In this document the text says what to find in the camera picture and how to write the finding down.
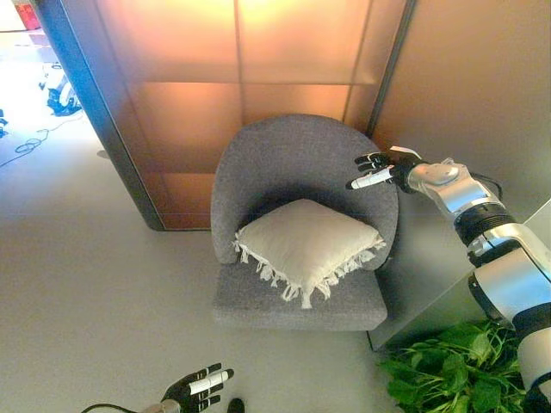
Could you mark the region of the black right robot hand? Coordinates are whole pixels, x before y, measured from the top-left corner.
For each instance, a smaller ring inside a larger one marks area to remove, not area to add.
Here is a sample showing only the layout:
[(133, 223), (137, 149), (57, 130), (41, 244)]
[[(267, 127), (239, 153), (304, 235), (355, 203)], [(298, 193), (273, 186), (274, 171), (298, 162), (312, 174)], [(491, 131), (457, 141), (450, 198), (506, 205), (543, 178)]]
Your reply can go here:
[(425, 161), (414, 150), (399, 146), (392, 146), (387, 151), (363, 154), (355, 159), (355, 164), (364, 175), (347, 182), (345, 187), (348, 190), (357, 190), (386, 182), (412, 194), (416, 190), (408, 183), (408, 176), (422, 163)]

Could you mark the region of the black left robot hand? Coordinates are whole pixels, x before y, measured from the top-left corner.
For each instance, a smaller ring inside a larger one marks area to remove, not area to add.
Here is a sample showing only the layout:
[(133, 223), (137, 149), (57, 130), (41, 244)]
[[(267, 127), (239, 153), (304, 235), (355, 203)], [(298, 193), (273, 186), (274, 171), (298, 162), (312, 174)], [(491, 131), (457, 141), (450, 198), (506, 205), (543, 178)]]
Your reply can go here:
[(233, 369), (223, 369), (220, 363), (204, 367), (171, 385), (161, 403), (169, 412), (204, 412), (220, 402), (220, 391), (234, 374)]

